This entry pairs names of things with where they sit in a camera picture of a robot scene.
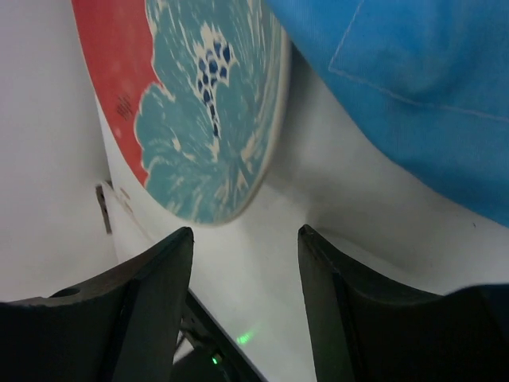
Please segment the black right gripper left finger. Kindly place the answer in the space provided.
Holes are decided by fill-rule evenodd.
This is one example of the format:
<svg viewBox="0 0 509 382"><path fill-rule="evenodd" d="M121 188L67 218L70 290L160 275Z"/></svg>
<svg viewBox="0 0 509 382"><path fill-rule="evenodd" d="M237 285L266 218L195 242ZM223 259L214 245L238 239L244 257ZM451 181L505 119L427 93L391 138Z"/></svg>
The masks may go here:
<svg viewBox="0 0 509 382"><path fill-rule="evenodd" d="M167 381L194 238L179 228L142 254L47 297L1 305L4 381Z"/></svg>

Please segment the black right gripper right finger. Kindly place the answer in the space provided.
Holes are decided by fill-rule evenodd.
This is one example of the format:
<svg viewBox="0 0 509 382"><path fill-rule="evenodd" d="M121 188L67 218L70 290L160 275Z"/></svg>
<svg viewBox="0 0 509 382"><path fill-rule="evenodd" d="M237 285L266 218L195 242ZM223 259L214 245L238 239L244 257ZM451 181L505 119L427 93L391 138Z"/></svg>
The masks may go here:
<svg viewBox="0 0 509 382"><path fill-rule="evenodd" d="M319 381L507 380L507 285L431 294L370 269L308 225L297 246Z"/></svg>

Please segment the red and teal plate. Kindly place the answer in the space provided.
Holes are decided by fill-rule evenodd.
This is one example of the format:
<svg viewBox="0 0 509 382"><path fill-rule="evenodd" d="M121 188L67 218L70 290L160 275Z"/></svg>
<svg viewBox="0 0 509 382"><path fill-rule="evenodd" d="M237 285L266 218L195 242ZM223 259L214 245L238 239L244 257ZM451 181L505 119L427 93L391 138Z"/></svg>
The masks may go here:
<svg viewBox="0 0 509 382"><path fill-rule="evenodd" d="M270 165L291 43L266 1L74 1L95 96L145 191L195 224L234 220Z"/></svg>

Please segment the blue space-print placemat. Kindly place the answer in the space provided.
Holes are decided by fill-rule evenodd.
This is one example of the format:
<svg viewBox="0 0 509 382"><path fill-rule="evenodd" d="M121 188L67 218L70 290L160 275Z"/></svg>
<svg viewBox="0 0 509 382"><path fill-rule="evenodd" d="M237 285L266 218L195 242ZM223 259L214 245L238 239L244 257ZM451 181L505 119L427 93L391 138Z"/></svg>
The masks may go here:
<svg viewBox="0 0 509 382"><path fill-rule="evenodd" d="M507 225L507 2L270 8L374 146L439 194Z"/></svg>

